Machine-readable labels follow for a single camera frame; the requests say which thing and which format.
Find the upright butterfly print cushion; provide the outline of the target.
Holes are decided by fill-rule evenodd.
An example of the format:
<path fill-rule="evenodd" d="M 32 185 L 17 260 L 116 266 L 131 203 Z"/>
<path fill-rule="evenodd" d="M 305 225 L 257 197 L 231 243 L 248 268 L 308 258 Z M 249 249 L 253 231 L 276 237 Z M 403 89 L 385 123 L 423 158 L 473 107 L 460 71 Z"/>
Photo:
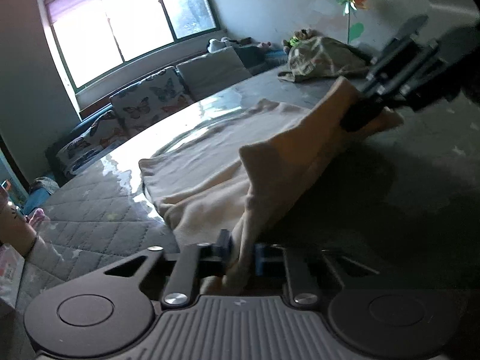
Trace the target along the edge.
<path fill-rule="evenodd" d="M 131 137 L 194 103 L 174 67 L 166 67 L 110 97 Z"/>

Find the pink hair clip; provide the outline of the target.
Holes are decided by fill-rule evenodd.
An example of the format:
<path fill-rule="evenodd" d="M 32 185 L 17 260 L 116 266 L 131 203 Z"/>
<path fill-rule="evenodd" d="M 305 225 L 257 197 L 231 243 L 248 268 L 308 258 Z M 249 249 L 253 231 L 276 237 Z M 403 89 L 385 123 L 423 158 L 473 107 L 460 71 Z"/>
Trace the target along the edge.
<path fill-rule="evenodd" d="M 50 222 L 50 218 L 42 208 L 36 208 L 27 216 L 27 218 L 28 224 L 36 231 L 41 228 L 41 226 Z"/>

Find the plain grey cushion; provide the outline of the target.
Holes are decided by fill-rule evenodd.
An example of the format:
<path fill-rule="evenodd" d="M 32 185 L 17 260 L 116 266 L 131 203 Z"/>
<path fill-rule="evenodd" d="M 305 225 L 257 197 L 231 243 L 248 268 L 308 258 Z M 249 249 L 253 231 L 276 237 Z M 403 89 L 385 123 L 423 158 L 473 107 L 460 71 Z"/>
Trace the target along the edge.
<path fill-rule="evenodd" d="M 233 47 L 179 63 L 176 70 L 195 101 L 251 78 Z"/>

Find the small plush toy pile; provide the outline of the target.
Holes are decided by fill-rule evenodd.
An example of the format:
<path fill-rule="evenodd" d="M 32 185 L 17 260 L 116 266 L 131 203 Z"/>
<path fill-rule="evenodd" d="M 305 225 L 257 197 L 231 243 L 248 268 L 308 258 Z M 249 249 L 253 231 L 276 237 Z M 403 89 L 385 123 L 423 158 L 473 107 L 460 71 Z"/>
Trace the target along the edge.
<path fill-rule="evenodd" d="M 301 41 L 306 41 L 310 38 L 315 37 L 316 35 L 318 35 L 318 31 L 311 28 L 303 28 L 301 30 L 295 31 L 294 35 L 289 40 L 282 41 L 283 50 L 284 52 L 289 54 L 292 47 L 296 46 Z"/>

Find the green patterned garment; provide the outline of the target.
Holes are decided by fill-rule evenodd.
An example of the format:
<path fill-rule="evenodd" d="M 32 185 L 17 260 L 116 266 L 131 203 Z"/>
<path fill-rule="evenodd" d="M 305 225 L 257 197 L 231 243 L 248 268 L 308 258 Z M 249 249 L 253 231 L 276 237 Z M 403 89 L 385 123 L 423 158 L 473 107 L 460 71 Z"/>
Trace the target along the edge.
<path fill-rule="evenodd" d="M 310 79 L 364 77 L 371 57 L 331 37 L 315 36 L 300 41 L 288 55 L 286 70 L 278 79 L 299 83 Z"/>

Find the pink tissue box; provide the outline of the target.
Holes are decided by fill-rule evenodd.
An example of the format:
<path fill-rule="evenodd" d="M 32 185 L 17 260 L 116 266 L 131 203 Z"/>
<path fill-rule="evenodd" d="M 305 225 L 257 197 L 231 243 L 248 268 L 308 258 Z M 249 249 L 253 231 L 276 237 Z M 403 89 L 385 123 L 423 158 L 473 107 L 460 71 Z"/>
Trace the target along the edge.
<path fill-rule="evenodd" d="M 24 269 L 24 258 L 10 245 L 1 246 L 0 297 L 1 316 L 16 308 L 20 282 Z"/>

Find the dark blue sofa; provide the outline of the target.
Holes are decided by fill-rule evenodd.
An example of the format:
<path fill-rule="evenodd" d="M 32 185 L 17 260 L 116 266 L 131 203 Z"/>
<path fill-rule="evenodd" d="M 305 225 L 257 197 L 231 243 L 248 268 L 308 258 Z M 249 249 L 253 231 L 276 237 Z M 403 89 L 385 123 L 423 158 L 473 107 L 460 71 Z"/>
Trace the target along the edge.
<path fill-rule="evenodd" d="M 123 88 L 113 97 L 125 99 L 131 92 L 139 90 L 141 83 L 151 82 L 152 80 L 164 80 L 169 89 L 174 89 L 176 86 L 182 86 L 182 89 L 176 92 L 175 97 L 168 98 L 167 103 L 173 109 L 171 111 L 157 111 L 152 116 L 150 125 L 171 116 L 193 101 L 181 74 L 174 67 L 159 70 Z M 37 178 L 30 186 L 30 194 L 23 208 L 24 214 L 30 215 L 56 189 L 66 184 L 80 171 L 145 129 L 145 127 L 128 128 L 126 118 L 111 103 L 84 119 L 68 135 L 56 141 L 46 150 L 50 172 Z"/>

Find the lying butterfly print cushion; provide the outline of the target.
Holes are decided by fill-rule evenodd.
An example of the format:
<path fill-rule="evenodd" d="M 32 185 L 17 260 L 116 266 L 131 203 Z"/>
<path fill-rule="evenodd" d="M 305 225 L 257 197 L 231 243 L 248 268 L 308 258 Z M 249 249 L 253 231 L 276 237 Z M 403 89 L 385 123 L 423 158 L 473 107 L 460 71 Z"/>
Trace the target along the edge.
<path fill-rule="evenodd" d="M 62 147 L 55 158 L 58 159 L 63 174 L 71 178 L 126 141 L 127 133 L 116 114 L 114 111 L 107 111 L 97 117 L 85 132 Z"/>

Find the cream white shirt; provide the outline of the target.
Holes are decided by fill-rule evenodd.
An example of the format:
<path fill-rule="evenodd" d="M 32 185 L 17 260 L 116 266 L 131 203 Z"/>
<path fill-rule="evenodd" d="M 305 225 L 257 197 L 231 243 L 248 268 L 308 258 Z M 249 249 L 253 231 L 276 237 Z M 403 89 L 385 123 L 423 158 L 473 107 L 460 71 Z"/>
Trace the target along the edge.
<path fill-rule="evenodd" d="M 389 108 L 354 133 L 340 121 L 360 94 L 335 80 L 312 109 L 267 99 L 232 116 L 173 152 L 139 162 L 142 181 L 181 249 L 213 242 L 228 229 L 233 249 L 222 277 L 201 285 L 208 295 L 237 295 L 260 234 L 292 208 L 352 141 L 396 128 L 403 118 Z"/>

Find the window with green frame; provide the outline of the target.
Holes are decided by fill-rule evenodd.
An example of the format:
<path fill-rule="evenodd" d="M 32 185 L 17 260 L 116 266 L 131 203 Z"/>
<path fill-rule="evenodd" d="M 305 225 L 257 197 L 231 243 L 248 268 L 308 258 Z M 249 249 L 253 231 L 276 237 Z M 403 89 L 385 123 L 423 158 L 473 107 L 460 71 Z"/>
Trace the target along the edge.
<path fill-rule="evenodd" d="M 209 0 L 46 0 L 75 92 L 144 55 L 217 29 Z"/>

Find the white plush toy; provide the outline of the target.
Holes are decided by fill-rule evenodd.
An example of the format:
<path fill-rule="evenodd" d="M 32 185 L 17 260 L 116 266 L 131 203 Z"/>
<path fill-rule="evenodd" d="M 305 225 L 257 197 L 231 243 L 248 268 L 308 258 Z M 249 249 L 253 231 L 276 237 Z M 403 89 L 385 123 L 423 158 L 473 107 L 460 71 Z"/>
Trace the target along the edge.
<path fill-rule="evenodd" d="M 208 43 L 208 52 L 215 53 L 227 47 L 234 47 L 236 42 L 228 37 L 222 37 L 221 39 L 212 38 Z"/>

